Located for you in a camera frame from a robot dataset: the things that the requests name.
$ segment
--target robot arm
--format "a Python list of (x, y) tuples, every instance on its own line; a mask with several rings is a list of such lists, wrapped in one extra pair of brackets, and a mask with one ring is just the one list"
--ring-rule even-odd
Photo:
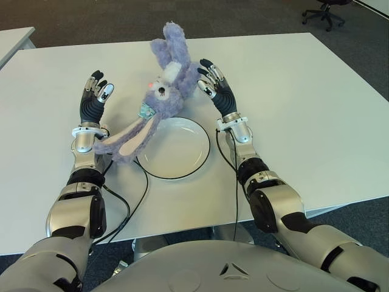
[(211, 61), (201, 60), (199, 73), (209, 82), (198, 86), (220, 111), (219, 130), (226, 132), (231, 159), (258, 229), (272, 233), (287, 252), (306, 263), (348, 281), (363, 291), (389, 290), (389, 260), (338, 229), (311, 223), (299, 194), (256, 153), (247, 118), (237, 112), (227, 80)]
[(105, 158), (94, 153), (96, 139), (108, 135), (100, 127), (104, 104), (113, 85), (98, 81), (100, 71), (88, 79), (80, 105), (81, 124), (73, 130), (74, 167), (66, 186), (52, 206), (46, 223), (47, 238), (35, 243), (0, 277), (1, 291), (81, 291), (94, 238), (106, 229)]

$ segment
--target white table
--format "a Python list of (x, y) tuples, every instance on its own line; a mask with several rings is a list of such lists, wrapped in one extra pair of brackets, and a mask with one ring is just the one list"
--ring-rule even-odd
[(17, 50), (35, 48), (29, 38), (34, 31), (34, 27), (0, 31), (0, 69), (12, 58)]
[[(306, 210), (389, 195), (389, 103), (310, 33), (188, 45), (193, 60), (207, 57), (222, 68), (249, 117), (255, 148), (299, 192)], [(0, 253), (23, 252), (45, 236), (46, 215), (73, 164), (81, 92), (95, 69), (115, 84), (102, 122), (116, 133), (136, 118), (147, 84), (160, 73), (148, 42), (24, 50), (0, 71)], [(180, 116), (207, 130), (210, 155), (188, 178), (151, 178), (118, 240), (234, 221), (235, 176), (216, 148), (218, 112), (196, 91)], [(228, 150), (223, 142), (222, 149)], [(106, 183), (133, 208), (145, 178), (136, 165), (115, 165)], [(111, 230), (125, 209), (107, 194), (105, 201)], [(250, 219), (239, 188), (239, 220)]]

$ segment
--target purple plush rabbit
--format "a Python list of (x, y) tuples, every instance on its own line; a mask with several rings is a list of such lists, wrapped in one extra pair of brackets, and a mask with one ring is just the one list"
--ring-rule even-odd
[(112, 153), (112, 160), (128, 162), (145, 148), (159, 122), (180, 112), (183, 98), (190, 97), (199, 78), (198, 64), (190, 62), (184, 31), (175, 23), (166, 23), (166, 40), (153, 40), (151, 49), (164, 69), (146, 93), (139, 118), (121, 132), (95, 143), (97, 154)]

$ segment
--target plate rim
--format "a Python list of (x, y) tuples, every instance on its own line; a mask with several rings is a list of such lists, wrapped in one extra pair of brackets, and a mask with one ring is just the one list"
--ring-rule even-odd
[(209, 135), (208, 135), (207, 131), (204, 129), (204, 127), (203, 127), (202, 125), (200, 125), (199, 123), (197, 123), (196, 121), (194, 121), (194, 120), (192, 120), (192, 119), (189, 119), (189, 118), (187, 118), (187, 117), (178, 117), (178, 118), (180, 118), (180, 119), (185, 119), (185, 120), (190, 120), (191, 122), (198, 124), (198, 125), (200, 126), (200, 128), (202, 128), (202, 130), (204, 131), (204, 133), (205, 133), (205, 135), (207, 136), (207, 139), (208, 139), (208, 153), (207, 153), (207, 155), (206, 155), (204, 161), (203, 161), (203, 162), (199, 165), (199, 167), (197, 167), (195, 170), (193, 170), (192, 172), (190, 172), (190, 173), (188, 173), (188, 174), (186, 174), (186, 175), (177, 176), (177, 177), (174, 177), (174, 178), (164, 178), (164, 177), (162, 177), (162, 176), (157, 176), (157, 175), (155, 175), (155, 174), (152, 174), (151, 172), (149, 172), (148, 170), (146, 170), (146, 169), (143, 167), (143, 165), (142, 165), (142, 164), (140, 163), (140, 161), (139, 161), (138, 156), (136, 156), (136, 160), (137, 160), (137, 162), (139, 163), (139, 165), (141, 166), (141, 168), (142, 168), (145, 172), (147, 172), (149, 175), (151, 175), (151, 176), (153, 176), (153, 177), (155, 177), (155, 178), (167, 179), (167, 180), (174, 180), (174, 179), (180, 179), (180, 178), (184, 178), (184, 177), (190, 176), (192, 173), (197, 172), (197, 171), (204, 165), (204, 163), (205, 163), (205, 162), (207, 161), (207, 159), (208, 159), (209, 153), (211, 152), (211, 140), (209, 139)]

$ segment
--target bunny ear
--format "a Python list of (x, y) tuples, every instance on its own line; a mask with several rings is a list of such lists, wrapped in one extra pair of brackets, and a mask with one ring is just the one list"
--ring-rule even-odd
[(121, 132), (103, 140), (96, 141), (94, 144), (94, 150), (96, 154), (106, 154), (113, 153), (118, 149), (124, 141), (134, 137), (146, 124), (147, 120), (143, 118), (138, 118), (135, 122), (129, 125), (127, 128)]
[(166, 23), (164, 35), (172, 61), (182, 64), (185, 69), (188, 68), (190, 56), (182, 28), (175, 23)]
[(112, 160), (117, 162), (129, 162), (134, 160), (156, 132), (160, 120), (160, 115), (156, 114), (153, 116), (136, 136), (125, 142), (119, 150), (113, 154)]
[(168, 50), (168, 44), (165, 40), (158, 38), (156, 40), (152, 40), (150, 42), (150, 46), (154, 55), (157, 57), (159, 66), (161, 66), (162, 69), (165, 69), (167, 64), (171, 62), (171, 55)]

